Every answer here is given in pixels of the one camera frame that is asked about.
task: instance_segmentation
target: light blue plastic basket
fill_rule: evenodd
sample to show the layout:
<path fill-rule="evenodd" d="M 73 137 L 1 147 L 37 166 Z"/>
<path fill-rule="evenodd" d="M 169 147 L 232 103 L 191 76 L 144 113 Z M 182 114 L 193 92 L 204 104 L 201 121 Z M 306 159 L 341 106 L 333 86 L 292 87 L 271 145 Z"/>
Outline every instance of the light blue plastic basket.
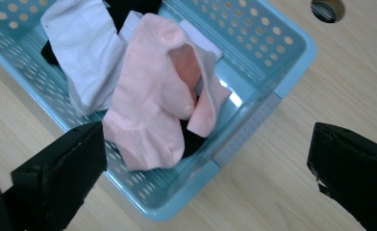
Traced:
<path fill-rule="evenodd" d="M 52 3 L 0 0 L 0 64 L 68 131 L 103 114 L 77 115 L 63 72 L 39 54 L 47 41 L 39 19 Z M 224 51 L 215 73 L 233 94 L 204 145 L 172 169 L 128 172 L 115 146 L 106 144 L 106 176 L 154 220 L 172 218 L 213 179 L 296 84 L 316 52 L 303 30 L 263 0 L 164 0 L 160 15 L 187 19 Z"/>

